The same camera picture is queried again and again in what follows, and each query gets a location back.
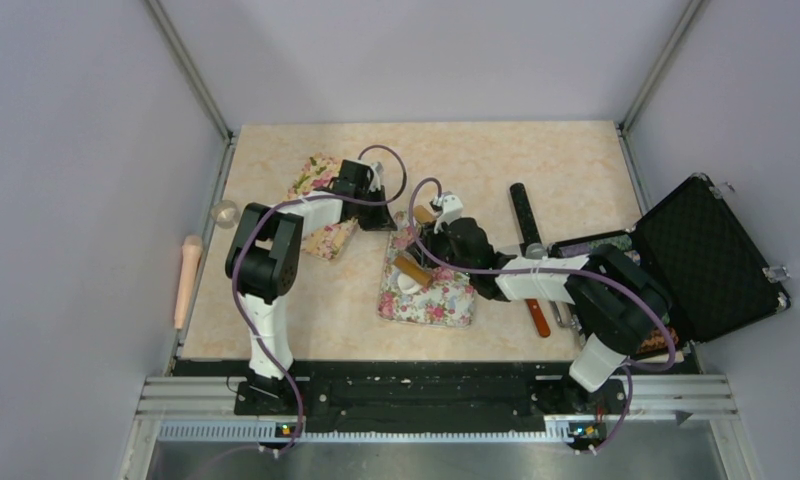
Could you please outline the wooden double-ended rolling pin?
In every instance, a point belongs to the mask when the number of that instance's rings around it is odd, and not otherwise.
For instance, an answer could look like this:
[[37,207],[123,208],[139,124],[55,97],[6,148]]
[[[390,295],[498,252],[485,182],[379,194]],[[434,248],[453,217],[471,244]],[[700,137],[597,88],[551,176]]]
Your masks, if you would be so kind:
[[[414,219],[421,224],[432,223],[435,221],[434,214],[422,205],[415,206],[412,210],[412,215]],[[392,264],[399,270],[400,273],[414,278],[423,286],[423,288],[428,288],[433,282],[433,275],[428,270],[425,270],[423,267],[421,267],[408,254],[399,254],[394,259]]]

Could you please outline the white dough piece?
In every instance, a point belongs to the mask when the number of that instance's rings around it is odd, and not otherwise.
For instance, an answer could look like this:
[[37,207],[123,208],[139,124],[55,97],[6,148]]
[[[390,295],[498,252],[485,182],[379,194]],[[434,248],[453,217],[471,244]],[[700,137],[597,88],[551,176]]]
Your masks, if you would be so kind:
[[397,288],[404,295],[413,295],[420,291],[423,286],[414,278],[401,273],[397,277]]

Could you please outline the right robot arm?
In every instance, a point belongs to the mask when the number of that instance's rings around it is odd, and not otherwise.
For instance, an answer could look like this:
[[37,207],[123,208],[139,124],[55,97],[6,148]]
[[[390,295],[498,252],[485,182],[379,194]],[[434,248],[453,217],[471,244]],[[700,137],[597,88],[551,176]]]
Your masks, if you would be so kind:
[[676,353],[667,325],[669,293],[614,245],[570,258],[527,258],[504,253],[489,242],[471,217],[450,222],[410,221],[411,256],[426,267],[441,267],[468,280],[473,292],[487,300],[544,300],[574,308],[587,339],[571,363],[562,385],[565,404],[588,412],[603,397],[602,385],[618,370],[636,366],[634,355],[654,333]]

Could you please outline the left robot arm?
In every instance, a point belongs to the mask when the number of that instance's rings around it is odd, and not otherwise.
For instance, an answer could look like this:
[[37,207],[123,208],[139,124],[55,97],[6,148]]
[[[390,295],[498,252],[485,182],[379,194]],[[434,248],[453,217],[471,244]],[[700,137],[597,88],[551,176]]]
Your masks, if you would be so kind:
[[251,337],[247,381],[271,412],[290,410],[297,397],[296,386],[285,379],[293,364],[286,309],[303,240],[349,220],[365,231],[394,231],[397,226],[388,209],[393,199],[386,195],[379,162],[344,160],[325,186],[273,206],[246,206],[225,273]]

